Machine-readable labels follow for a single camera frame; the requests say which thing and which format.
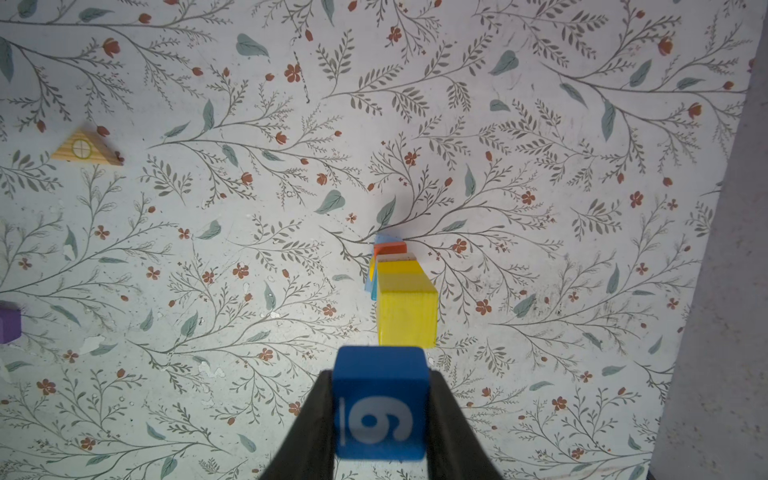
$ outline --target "leaf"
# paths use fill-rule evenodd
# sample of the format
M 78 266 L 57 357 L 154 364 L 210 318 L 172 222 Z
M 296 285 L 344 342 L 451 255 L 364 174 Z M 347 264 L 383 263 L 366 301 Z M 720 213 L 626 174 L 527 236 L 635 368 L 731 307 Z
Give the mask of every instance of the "leaf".
M 146 332 L 147 330 L 152 328 L 152 323 L 154 323 L 154 320 L 152 318 L 152 310 L 150 310 L 149 315 L 147 315 L 147 319 L 141 322 L 141 325 L 139 325 L 139 328 Z
M 323 5 L 323 10 L 326 11 L 326 15 L 328 15 L 328 21 L 333 25 L 333 0 L 320 0 L 320 3 Z
M 22 362 L 21 360 L 16 362 L 10 362 L 5 364 L 5 369 L 8 370 L 8 372 L 13 372 L 16 369 L 20 369 L 23 366 L 31 365 L 31 363 Z
M 565 90 L 569 97 L 573 98 L 577 102 L 587 107 L 587 103 L 584 101 L 584 97 L 581 96 L 578 90 L 571 84 L 560 84 L 560 88 Z
M 184 322 L 184 325 L 181 326 L 181 335 L 184 335 L 187 337 L 192 336 L 196 328 L 197 328 L 197 312 L 195 312 L 194 315 L 189 317 L 187 321 Z
M 107 458 L 110 458 L 112 455 L 96 455 L 95 457 L 92 457 L 88 462 L 85 464 L 85 466 L 88 465 L 96 465 L 97 463 L 102 463 Z
M 221 233 L 221 225 L 219 225 L 218 220 L 214 220 L 210 222 L 208 228 L 202 234 L 198 235 L 197 238 L 201 240 L 210 240 L 219 233 Z
M 209 131 L 214 127 L 214 104 L 210 100 L 205 103 L 203 108 L 203 131 Z
M 608 100 L 605 101 L 605 113 L 600 124 L 603 127 L 603 137 L 605 141 L 611 138 L 611 134 L 614 133 L 614 120 L 616 119 L 616 107 L 613 106 Z
M 491 100 L 491 111 L 506 110 L 509 111 L 509 107 L 501 100 Z
M 643 475 L 643 472 L 645 472 L 645 468 L 638 465 L 637 467 L 634 468 L 632 473 L 630 473 L 629 478 L 627 480 L 637 480 L 638 478 L 640 478 L 641 475 Z
M 259 342 L 261 340 L 266 339 L 270 335 L 269 330 L 264 330 L 263 332 L 258 332 L 256 335 L 250 337 L 246 342 Z
M 680 90 L 685 90 L 688 87 L 693 87 L 695 84 L 699 83 L 700 81 L 704 81 L 704 79 L 685 77 L 684 79 L 677 82 L 677 88 L 679 88 Z
M 80 325 L 80 321 L 78 320 L 78 318 L 72 315 L 72 313 L 69 310 L 65 309 L 63 306 L 51 305 L 51 310 L 53 310 L 54 312 L 59 312 L 61 315 L 66 316 L 71 321 Z
M 227 159 L 230 161 L 232 165 L 235 167 L 237 166 L 237 155 L 235 155 L 235 150 L 230 147 L 229 145 L 222 145 L 221 151 L 224 152 L 224 155 L 227 156 Z
M 80 12 L 80 21 L 83 23 L 88 23 L 91 20 L 95 20 L 96 18 L 103 17 L 107 13 L 112 13 L 112 10 L 104 10 L 103 8 L 86 8 L 82 12 Z
M 105 353 L 109 353 L 116 346 L 118 346 L 117 343 L 113 345 L 105 345 L 103 343 L 99 343 L 98 348 L 96 350 L 91 351 L 91 355 L 93 356 L 104 355 Z
M 459 228 L 462 228 L 464 224 L 467 223 L 467 220 L 457 220 L 450 225 L 448 225 L 446 228 L 440 230 L 441 232 L 452 232 L 454 230 L 458 230 Z
M 170 475 L 178 463 L 179 462 L 175 458 L 167 457 L 165 462 L 163 462 L 163 468 L 160 469 L 160 480 L 163 480 L 163 478 Z
M 64 240 L 64 245 L 69 245 L 72 247 L 72 253 L 74 253 L 74 257 L 78 257 L 78 241 L 74 238 L 74 233 L 72 233 L 72 230 L 69 230 L 69 226 L 67 225 L 67 240 Z
M 648 349 L 648 353 L 653 355 L 654 353 L 659 351 L 659 348 L 661 348 L 661 339 L 664 338 L 664 335 L 660 336 L 658 340 L 656 340 L 656 343 L 653 344 L 651 348 Z
M 634 441 L 632 435 L 629 435 L 629 441 L 627 442 L 627 445 L 629 445 L 629 448 L 633 450 L 640 450 L 640 446 Z
M 13 78 L 13 50 L 11 50 L 11 44 L 3 37 L 0 37 L 0 71 L 5 80 L 11 83 Z
M 619 287 L 619 266 L 616 265 L 614 274 L 608 279 L 608 288 L 605 289 L 605 293 L 616 293 L 616 289 Z
M 512 309 L 512 312 L 517 314 L 518 318 L 523 318 L 524 316 L 528 315 L 528 311 L 531 309 L 531 305 L 533 305 L 533 302 L 535 300 L 536 300 L 536 294 L 534 293 L 527 299 L 524 299 L 520 303 L 515 305 L 515 308 Z
M 475 182 L 475 176 L 472 175 L 472 170 L 469 170 L 469 165 L 467 165 L 467 174 L 464 176 L 464 185 L 466 186 L 465 195 L 467 197 L 475 194 L 477 183 Z
M 316 214 L 327 214 L 331 210 L 335 210 L 337 208 L 341 208 L 346 203 L 346 200 L 344 200 L 344 197 L 341 196 L 341 193 L 338 190 L 331 190 L 326 195 L 326 199 L 323 200 L 323 203 L 320 205 L 320 208 L 315 210 Z
M 235 45 L 237 53 L 250 57 L 252 55 L 264 55 L 270 56 L 270 53 L 260 45 L 257 41 L 254 41 L 248 35 L 241 33 L 237 36 L 237 45 Z
M 632 74 L 631 77 L 629 77 L 629 86 L 630 87 L 639 87 L 641 83 L 645 81 L 645 78 L 648 76 L 648 72 L 650 70 L 650 60 L 644 62 L 640 68 L 637 69 L 636 72 Z
M 189 124 L 190 124 L 190 122 L 187 122 L 184 125 L 179 125 L 178 127 L 173 127 L 169 131 L 165 132 L 165 135 L 163 135 L 163 136 L 164 137 L 168 137 L 168 138 L 175 137 L 178 134 L 180 134 L 181 132 L 183 132 L 184 128 L 187 128 L 187 125 L 189 125 Z
M 37 11 L 38 0 L 21 0 L 16 8 L 18 9 L 18 16 L 29 18 Z
M 603 349 L 603 341 L 602 340 L 598 340 L 598 338 L 596 336 L 592 335 L 591 333 L 582 333 L 582 335 L 587 337 L 589 339 L 589 341 L 594 344 L 594 346 L 596 346 L 600 350 Z
M 261 154 L 264 156 L 264 158 L 266 158 L 269 161 L 285 161 L 270 151 L 262 150 Z
M 243 447 L 245 447 L 246 450 L 248 450 L 248 452 L 254 453 L 256 451 L 256 444 L 251 442 L 248 437 L 246 437 L 245 435 L 241 435 L 239 433 L 237 434 L 237 436 L 240 437 L 240 443 L 243 444 Z
M 530 387 L 528 387 L 528 390 L 531 390 L 532 392 L 535 392 L 536 390 L 540 389 L 541 387 L 549 386 L 549 385 L 554 385 L 554 384 L 550 383 L 550 382 L 537 382 L 537 383 L 534 383 L 533 385 L 531 385 Z
M 272 289 L 270 288 L 270 285 L 267 282 L 264 282 L 264 285 L 266 285 L 266 288 L 264 289 L 264 299 L 266 300 L 266 307 L 270 311 L 275 309 L 275 305 L 277 305 L 277 299 L 275 298 L 275 294 L 272 293 Z
M 603 376 L 613 375 L 619 373 L 625 366 L 606 366 L 603 368 Z
M 520 64 L 517 56 L 512 50 L 507 50 L 502 53 L 502 56 L 496 62 L 496 66 L 489 72 L 491 75 L 499 75 L 505 71 L 510 71 L 513 68 L 517 68 Z
M 380 223 L 382 227 L 386 227 L 389 221 L 392 219 L 392 214 L 395 213 L 395 201 L 397 197 L 392 198 L 392 201 L 379 210 L 379 214 L 376 215 L 376 222 Z

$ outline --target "purple block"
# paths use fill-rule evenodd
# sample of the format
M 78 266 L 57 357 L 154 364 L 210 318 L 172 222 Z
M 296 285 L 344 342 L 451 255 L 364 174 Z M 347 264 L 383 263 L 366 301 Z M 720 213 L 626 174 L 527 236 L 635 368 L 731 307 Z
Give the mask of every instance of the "purple block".
M 22 336 L 22 312 L 0 309 L 0 343 L 10 343 Z

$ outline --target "yellow block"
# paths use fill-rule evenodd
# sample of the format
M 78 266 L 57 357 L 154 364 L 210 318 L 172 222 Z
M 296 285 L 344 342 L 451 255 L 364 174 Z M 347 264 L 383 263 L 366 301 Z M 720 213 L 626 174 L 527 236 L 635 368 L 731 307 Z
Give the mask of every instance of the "yellow block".
M 122 165 L 97 134 L 76 131 L 51 155 L 56 160 L 78 161 L 89 164 Z
M 378 268 L 379 345 L 433 348 L 439 308 L 435 286 L 415 261 L 380 263 Z

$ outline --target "wooden triangle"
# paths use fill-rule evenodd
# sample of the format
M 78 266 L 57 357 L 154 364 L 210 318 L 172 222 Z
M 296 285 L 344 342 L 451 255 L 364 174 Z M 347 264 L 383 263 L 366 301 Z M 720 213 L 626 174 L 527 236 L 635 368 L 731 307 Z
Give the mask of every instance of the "wooden triangle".
M 97 134 L 78 130 L 51 155 L 56 160 L 85 162 L 88 164 L 122 165 Z

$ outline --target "gray surface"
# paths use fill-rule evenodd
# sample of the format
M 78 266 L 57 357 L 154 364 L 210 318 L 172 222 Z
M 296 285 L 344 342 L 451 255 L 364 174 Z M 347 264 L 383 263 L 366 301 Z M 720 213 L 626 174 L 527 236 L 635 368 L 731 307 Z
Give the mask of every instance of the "gray surface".
M 768 478 L 766 30 L 651 461 L 657 480 Z

